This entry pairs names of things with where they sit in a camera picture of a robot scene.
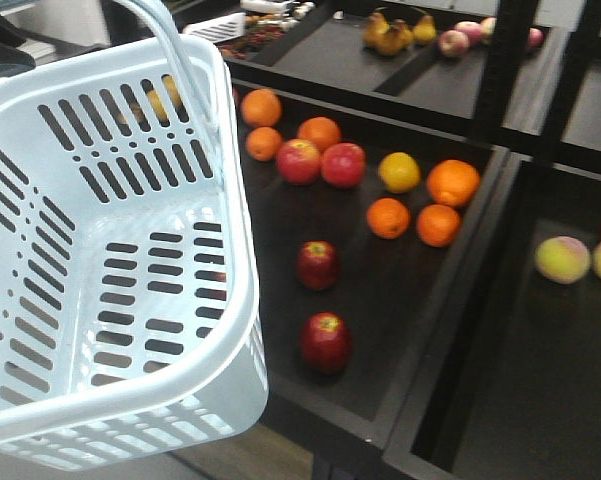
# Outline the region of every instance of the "lemon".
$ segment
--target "lemon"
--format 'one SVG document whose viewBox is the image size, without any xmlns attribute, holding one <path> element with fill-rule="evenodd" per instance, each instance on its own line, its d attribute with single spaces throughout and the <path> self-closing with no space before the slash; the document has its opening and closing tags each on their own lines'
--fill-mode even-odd
<svg viewBox="0 0 601 480">
<path fill-rule="evenodd" d="M 391 193 L 408 192 L 420 183 L 418 163 L 404 152 L 390 153 L 378 165 L 378 176 Z"/>
</svg>

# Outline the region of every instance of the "display shelf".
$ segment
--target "display shelf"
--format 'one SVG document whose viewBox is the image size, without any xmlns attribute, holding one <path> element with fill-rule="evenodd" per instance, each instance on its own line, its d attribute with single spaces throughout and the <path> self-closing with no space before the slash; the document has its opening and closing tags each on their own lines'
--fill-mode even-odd
<svg viewBox="0 0 601 480">
<path fill-rule="evenodd" d="M 592 55 L 564 131 L 560 158 L 601 173 L 601 38 Z"/>
<path fill-rule="evenodd" d="M 534 251 L 601 241 L 601 176 L 514 155 L 451 287 L 382 478 L 601 478 L 601 279 Z"/>
<path fill-rule="evenodd" d="M 255 88 L 238 80 L 236 86 L 241 96 Z M 304 119 L 328 116 L 340 124 L 345 140 L 363 146 L 368 168 L 363 183 L 351 190 L 322 180 L 298 187 L 284 182 L 274 163 L 255 161 L 241 151 L 271 384 L 263 419 L 356 478 L 370 478 L 437 320 L 436 307 L 444 302 L 507 150 L 293 94 L 279 95 L 284 108 L 279 129 L 285 138 L 293 138 Z M 239 122 L 240 145 L 248 131 Z M 376 168 L 392 151 L 413 155 L 423 176 L 446 158 L 464 159 L 482 173 L 481 188 L 463 212 L 461 233 L 451 247 L 425 245 L 413 226 L 394 241 L 376 237 L 367 227 L 367 207 L 389 195 Z M 424 183 L 396 198 L 410 209 L 412 224 L 431 202 Z M 314 239 L 330 241 L 341 255 L 338 284 L 320 293 L 304 288 L 295 276 L 298 249 Z M 353 332 L 354 354 L 340 375 L 313 373 L 299 358 L 301 325 L 319 311 L 342 315 Z"/>
<path fill-rule="evenodd" d="M 459 60 L 443 58 L 435 44 L 412 45 L 395 57 L 381 57 L 364 48 L 366 16 L 384 7 L 389 20 L 403 18 L 409 25 L 421 13 L 410 5 L 383 1 L 317 2 L 318 8 L 248 60 L 227 59 L 235 78 L 338 103 L 370 113 L 466 136 L 477 101 L 488 48 L 480 45 Z M 333 15 L 343 12 L 343 19 Z M 441 32 L 460 20 L 482 17 L 452 10 L 428 9 Z M 217 15 L 226 14 L 221 9 Z M 186 9 L 176 23 L 190 23 Z M 566 35 L 560 28 L 544 28 L 542 48 L 526 56 L 505 128 L 524 131 L 530 112 L 542 112 L 553 65 L 559 60 Z M 527 108 L 530 104 L 535 109 Z"/>
</svg>

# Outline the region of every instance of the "tangerine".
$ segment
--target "tangerine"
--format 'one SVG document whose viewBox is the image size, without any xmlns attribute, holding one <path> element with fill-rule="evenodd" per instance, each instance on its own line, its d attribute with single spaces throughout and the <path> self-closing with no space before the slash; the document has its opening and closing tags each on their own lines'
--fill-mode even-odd
<svg viewBox="0 0 601 480">
<path fill-rule="evenodd" d="M 367 224 L 380 238 L 388 240 L 402 235 L 411 221 L 409 209 L 395 198 L 380 198 L 367 209 Z"/>
<path fill-rule="evenodd" d="M 251 127 L 273 127 L 282 117 L 282 102 L 270 88 L 257 88 L 244 96 L 240 112 Z"/>
<path fill-rule="evenodd" d="M 447 205 L 434 203 L 424 207 L 416 220 L 416 233 L 427 245 L 446 247 L 456 238 L 462 219 Z"/>
<path fill-rule="evenodd" d="M 340 126 L 327 117 L 312 117 L 298 127 L 298 138 L 309 140 L 318 147 L 320 153 L 342 140 Z"/>
<path fill-rule="evenodd" d="M 462 160 L 444 160 L 427 176 L 427 190 L 434 202 L 454 208 L 467 205 L 479 186 L 480 174 Z"/>
<path fill-rule="evenodd" d="M 260 162 L 268 162 L 276 156 L 284 142 L 282 135 L 273 127 L 251 130 L 245 141 L 247 153 Z"/>
</svg>

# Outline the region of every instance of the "pear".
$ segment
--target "pear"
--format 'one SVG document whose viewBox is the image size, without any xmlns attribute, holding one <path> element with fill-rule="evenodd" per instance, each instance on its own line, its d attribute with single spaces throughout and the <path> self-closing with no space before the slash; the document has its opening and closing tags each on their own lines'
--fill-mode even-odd
<svg viewBox="0 0 601 480">
<path fill-rule="evenodd" d="M 376 44 L 377 38 L 389 30 L 389 23 L 384 15 L 378 11 L 373 12 L 367 18 L 367 25 L 362 32 L 362 40 L 364 46 L 373 48 Z"/>
<path fill-rule="evenodd" d="M 396 25 L 391 25 L 389 30 L 376 39 L 376 51 L 385 57 L 393 57 L 402 49 L 404 49 L 402 31 Z"/>
<path fill-rule="evenodd" d="M 409 29 L 409 25 L 407 25 L 407 23 L 400 18 L 395 19 L 393 24 L 400 32 L 400 38 L 402 39 L 403 43 L 402 48 L 409 47 L 409 45 L 413 43 L 413 32 Z"/>
<path fill-rule="evenodd" d="M 421 12 L 422 18 L 413 27 L 413 39 L 421 46 L 428 45 L 436 38 L 438 32 L 436 31 L 436 24 L 433 17 L 424 10 L 416 9 Z"/>
</svg>

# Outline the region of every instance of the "shopping basket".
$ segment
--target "shopping basket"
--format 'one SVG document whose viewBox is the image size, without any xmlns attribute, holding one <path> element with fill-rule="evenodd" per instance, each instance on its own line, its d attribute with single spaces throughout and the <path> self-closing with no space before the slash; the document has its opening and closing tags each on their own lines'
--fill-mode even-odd
<svg viewBox="0 0 601 480">
<path fill-rule="evenodd" d="M 155 38 L 0 79 L 0 451 L 66 470 L 237 434 L 268 392 L 228 69 L 116 1 Z"/>
</svg>

